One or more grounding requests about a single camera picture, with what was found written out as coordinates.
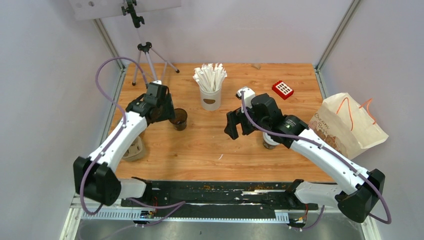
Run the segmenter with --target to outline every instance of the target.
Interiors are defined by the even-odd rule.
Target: orange wire
[[[373,98],[370,98],[368,101],[366,101],[366,102],[364,102],[360,107],[359,107],[359,109],[361,109],[366,103],[368,103],[367,105],[366,105],[366,112],[368,113],[368,115],[372,118],[372,120],[374,120],[374,123],[372,123],[373,125],[374,124],[376,124],[376,118],[373,116],[373,115],[371,115],[371,113],[370,113],[370,103],[373,101]]]
[[[157,197],[154,197],[153,199],[155,200],[154,201],[154,206],[157,207],[158,206],[158,198]]]
[[[345,97],[343,99],[343,101],[341,101],[340,106],[338,107],[337,112],[335,114],[339,114],[339,111],[342,108],[342,105],[343,105],[343,103],[345,102],[346,99],[347,99],[347,107],[349,108],[350,122],[352,123],[352,128],[350,130],[352,131],[354,129],[354,119],[352,118],[351,103],[349,102],[349,98],[348,97]]]
[[[305,221],[306,221],[306,220],[308,220],[308,211],[309,210],[308,210],[308,205],[305,204],[305,206],[306,206],[305,215],[303,215],[302,217],[299,217],[299,218],[302,218],[302,219],[305,218]]]

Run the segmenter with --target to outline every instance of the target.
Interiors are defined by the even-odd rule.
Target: cable
[[[324,215],[324,209],[325,208],[326,208],[326,206],[322,205],[322,208],[321,208],[321,211],[319,212],[318,218],[316,219],[316,221],[312,225],[307,226],[307,227],[294,227],[294,226],[292,226],[292,228],[295,229],[295,230],[299,230],[300,232],[314,228],[321,221],[321,218]]]
[[[339,114],[340,109],[343,106],[343,103],[345,102],[345,100],[347,100],[347,107],[349,109],[349,117],[350,117],[350,122],[352,123],[352,128],[350,129],[350,131],[352,131],[354,129],[354,119],[352,118],[352,111],[351,111],[351,103],[349,102],[349,98],[345,97],[343,99],[343,101],[341,101],[340,106],[338,106],[337,111],[335,112],[335,114]]]
[[[114,60],[118,60],[118,59],[124,59],[124,60],[128,60],[131,61],[133,63],[135,63],[135,66],[140,69],[141,72],[143,72],[142,68],[140,67],[140,65],[132,60],[131,58],[128,57],[124,57],[124,56],[117,56],[117,57],[113,57],[110,58],[108,60],[106,60],[104,63],[102,63],[100,65],[100,67],[98,68],[96,74],[95,74],[95,85],[97,86],[98,90],[100,91],[100,93],[107,99],[109,100],[109,102],[111,102],[115,107],[117,107],[119,109],[119,111],[122,114],[123,117],[123,122],[126,123],[127,122],[127,115],[125,113],[125,110],[116,102],[113,100],[112,97],[110,97],[104,90],[103,88],[100,86],[99,84],[99,74],[100,71],[103,69],[103,67],[108,64],[111,61]],[[146,84],[147,87],[147,79],[144,77],[144,83]],[[108,148],[114,143],[114,141],[118,138],[118,136],[121,134],[121,132],[124,130],[124,124],[121,126],[121,128],[118,129],[118,131],[116,132],[115,136],[112,137],[112,139],[104,146],[104,148],[101,150],[101,152],[94,158],[94,160],[91,162],[91,164],[88,166],[87,170],[84,172],[84,175],[82,176],[82,180],[81,180],[81,185],[79,186],[79,200],[81,201],[81,206],[82,209],[84,210],[85,213],[87,213],[88,215],[95,215],[97,214],[100,209],[103,207],[103,204],[100,204],[100,206],[95,210],[95,211],[89,211],[86,205],[86,202],[84,200],[84,186],[86,185],[86,180],[87,177],[89,175],[89,172],[92,170],[92,168],[94,167],[94,165],[99,161],[99,159],[102,157],[102,153],[106,152],[106,150],[108,150]]]
[[[154,206],[157,207],[158,206],[158,198],[157,197],[154,197],[153,199],[154,199]]]
[[[305,203],[305,206],[306,206],[305,214],[303,216],[299,217],[299,219],[300,218],[302,218],[302,219],[305,218],[305,221],[307,221],[308,220],[308,211],[309,211],[308,204]]]
[[[372,120],[374,120],[374,122],[372,123],[372,125],[377,123],[376,118],[371,115],[370,113],[370,103],[373,101],[373,98],[368,99],[368,101],[364,102],[361,106],[359,106],[359,109],[361,109],[365,104],[366,104],[366,112],[368,113],[368,115],[372,118]]]
[[[253,121],[253,119],[251,118],[251,116],[248,114],[248,109],[246,107],[246,103],[245,103],[245,91],[241,91],[241,106],[243,108],[244,114],[246,115],[247,119],[249,120],[249,122],[258,130],[265,132],[269,135],[273,135],[273,136],[277,136],[277,137],[283,137],[283,138],[291,138],[291,139],[298,139],[298,140],[302,140],[311,144],[314,144],[318,147],[321,146],[321,144],[315,142],[314,140],[311,140],[309,138],[306,137],[302,137],[302,136],[296,136],[296,135],[290,135],[290,134],[283,134],[283,133],[277,133],[277,132],[272,132],[272,131],[268,131],[264,128],[262,128],[261,126],[259,126],[258,124],[256,124],[256,122]],[[328,147],[324,146],[322,149],[324,149],[325,151],[327,151],[328,153],[330,153],[331,155],[333,155],[334,157],[336,157],[337,159],[339,159],[342,163],[344,163],[344,165],[346,165],[352,172],[356,173],[357,169],[354,168],[352,165],[350,165],[346,160],[344,160],[341,156],[339,156],[337,153],[335,153],[334,151],[332,151],[331,149],[329,149]],[[376,186],[374,186],[374,184],[372,184],[370,182],[370,180],[368,180],[364,175],[362,175],[361,173],[358,175],[364,182],[366,182],[366,184],[368,184],[372,190],[375,192],[375,194],[377,194],[378,198],[380,199],[385,214],[387,215],[387,220],[381,219],[378,216],[375,216],[374,214],[370,213],[369,216],[371,216],[372,218],[384,223],[384,224],[391,224],[392,223],[392,215],[390,214],[389,211],[389,207],[383,197],[383,195],[380,193],[380,191],[376,188]]]
[[[113,235],[116,235],[117,233],[120,233],[120,232],[127,230],[127,229],[130,229],[130,228],[134,228],[134,227],[144,228],[144,227],[151,227],[151,226],[154,226],[156,224],[159,224],[159,223],[163,222],[165,219],[169,218],[170,215],[172,215],[175,211],[177,211],[179,208],[181,208],[184,204],[186,204],[186,201],[180,201],[178,203],[175,203],[175,204],[172,204],[172,205],[167,205],[167,206],[150,206],[150,205],[144,204],[144,203],[142,203],[138,200],[135,200],[134,198],[131,198],[131,197],[127,198],[127,200],[131,200],[134,203],[139,204],[139,205],[146,207],[146,208],[152,208],[152,209],[154,209],[154,208],[156,208],[156,209],[170,209],[170,208],[173,208],[173,207],[175,207],[175,208],[171,212],[169,212],[167,215],[165,215],[164,217],[162,217],[161,219],[159,219],[155,222],[147,223],[147,224],[136,224],[136,225],[131,224],[131,225],[128,225],[128,226],[124,226],[124,227],[116,230],[115,232],[113,232],[113,233],[111,233],[111,234],[109,234],[105,237],[102,237],[100,240],[106,240],[106,239],[112,237]],[[83,227],[85,227],[85,225],[82,225],[78,230],[79,240],[83,240],[83,238],[81,237],[81,229]]]

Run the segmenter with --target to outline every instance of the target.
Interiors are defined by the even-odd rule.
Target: white cup
[[[217,110],[221,106],[221,88],[214,92],[203,91],[200,88],[200,104],[205,110]]]
[[[278,142],[274,141],[268,133],[264,132],[262,134],[263,137],[263,146],[267,149],[275,149],[276,146],[280,145]]]

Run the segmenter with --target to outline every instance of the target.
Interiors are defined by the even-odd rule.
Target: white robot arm
[[[121,119],[109,137],[88,157],[78,157],[73,163],[75,191],[80,193],[81,182],[87,168],[99,156],[84,185],[84,196],[112,205],[117,199],[140,198],[146,183],[140,179],[117,179],[115,171],[131,143],[149,124],[175,118],[174,105],[167,86],[161,81],[149,83],[147,93],[127,106],[126,122]]]
[[[288,149],[305,156],[330,177],[337,184],[310,183],[302,179],[295,180],[286,192],[293,193],[295,201],[303,204],[315,203],[339,208],[348,218],[362,223],[378,201],[378,196],[371,187],[359,177],[367,178],[382,192],[385,175],[378,169],[368,171],[336,152],[331,146],[319,138],[308,125],[294,115],[283,115],[275,100],[264,93],[256,96],[255,92],[243,87],[236,93],[236,97],[243,100],[251,119],[262,129],[270,132],[297,136],[313,140],[312,144],[302,139],[271,135],[273,141],[283,144]],[[258,130],[246,117],[243,107],[227,113],[227,126],[224,132],[232,139],[238,138],[236,125],[241,124],[242,134],[249,135]],[[343,160],[356,169],[353,172],[331,153],[323,150],[327,148],[335,152]]]

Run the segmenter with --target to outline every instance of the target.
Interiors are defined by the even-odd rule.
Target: tripod
[[[143,25],[145,24],[145,20],[142,16],[137,16],[136,14],[136,10],[134,9],[133,5],[137,5],[137,0],[126,0],[126,4],[127,4],[127,8],[125,8],[124,6],[121,7],[122,10],[122,14],[125,16],[127,15],[127,13],[129,13],[131,15],[132,18],[132,23],[134,24],[134,27],[136,29],[140,28],[140,23],[142,23]],[[145,78],[145,74],[148,75],[149,77],[151,77],[154,81],[158,80],[158,76],[156,75],[156,71],[155,71],[155,67],[153,66],[152,63],[152,59],[150,58],[150,54],[149,54],[149,50],[151,49],[156,55],[159,56],[159,58],[161,58],[164,62],[165,62],[165,66],[163,68],[163,72],[162,75],[160,76],[160,80],[162,80],[164,78],[165,72],[167,70],[167,66],[169,65],[171,68],[173,68],[175,70],[175,72],[178,74],[180,73],[180,70],[178,70],[178,68],[176,68],[172,63],[170,63],[168,60],[165,60],[157,51],[155,51],[152,47],[152,43],[151,42],[146,42],[145,45],[143,45],[142,43],[140,43],[139,45],[137,45],[137,49],[138,49],[138,64],[140,64],[140,59],[142,57],[142,52],[145,54],[145,57],[147,59],[147,63],[150,67],[151,73],[153,76],[151,76],[148,73],[145,73],[143,71],[141,71],[141,74],[143,75],[143,78]],[[132,85],[135,86],[136,85],[136,79],[137,79],[137,73],[138,73],[139,68],[136,67],[135,68],[135,73],[134,73],[134,79],[132,80]]]

